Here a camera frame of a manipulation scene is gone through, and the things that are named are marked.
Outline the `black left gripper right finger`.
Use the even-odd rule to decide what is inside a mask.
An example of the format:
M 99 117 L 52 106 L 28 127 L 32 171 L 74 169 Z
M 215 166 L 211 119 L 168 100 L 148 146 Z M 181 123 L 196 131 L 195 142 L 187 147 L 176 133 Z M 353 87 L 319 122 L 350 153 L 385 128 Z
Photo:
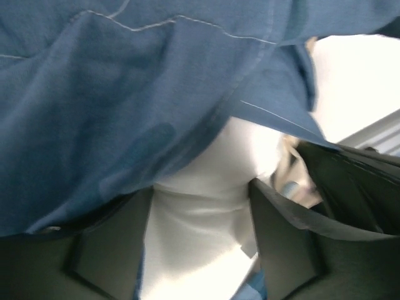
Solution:
M 399 238 L 332 220 L 249 183 L 269 299 L 398 299 Z

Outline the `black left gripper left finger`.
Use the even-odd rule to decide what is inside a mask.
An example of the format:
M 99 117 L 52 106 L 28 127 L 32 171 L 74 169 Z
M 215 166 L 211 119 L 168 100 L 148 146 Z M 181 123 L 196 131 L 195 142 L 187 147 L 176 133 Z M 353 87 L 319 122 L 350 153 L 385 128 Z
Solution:
M 153 189 L 1 238 L 1 299 L 138 299 Z

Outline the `white pillow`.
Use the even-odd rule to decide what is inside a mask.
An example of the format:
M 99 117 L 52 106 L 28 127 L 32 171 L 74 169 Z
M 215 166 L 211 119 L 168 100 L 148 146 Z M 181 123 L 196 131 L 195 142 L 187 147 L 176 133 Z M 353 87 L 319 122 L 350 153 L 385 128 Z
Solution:
M 155 185 L 142 299 L 234 296 L 257 258 L 248 182 L 276 169 L 281 137 L 232 118 L 200 156 Z

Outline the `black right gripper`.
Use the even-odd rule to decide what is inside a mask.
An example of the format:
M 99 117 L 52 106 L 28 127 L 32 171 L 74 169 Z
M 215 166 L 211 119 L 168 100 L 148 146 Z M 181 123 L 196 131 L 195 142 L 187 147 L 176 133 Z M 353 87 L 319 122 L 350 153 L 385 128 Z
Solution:
M 305 141 L 295 149 L 330 218 L 375 233 L 399 235 L 398 157 Z

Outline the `blue cartoon print pillowcase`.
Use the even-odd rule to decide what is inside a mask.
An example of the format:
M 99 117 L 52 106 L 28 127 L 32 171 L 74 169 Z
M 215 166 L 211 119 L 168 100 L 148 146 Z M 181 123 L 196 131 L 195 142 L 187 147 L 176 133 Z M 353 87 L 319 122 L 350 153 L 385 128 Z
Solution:
M 1 238 L 146 188 L 152 206 L 232 118 L 323 141 L 306 41 L 398 15 L 398 1 L 2 1 Z M 263 280 L 252 268 L 230 299 L 264 299 Z

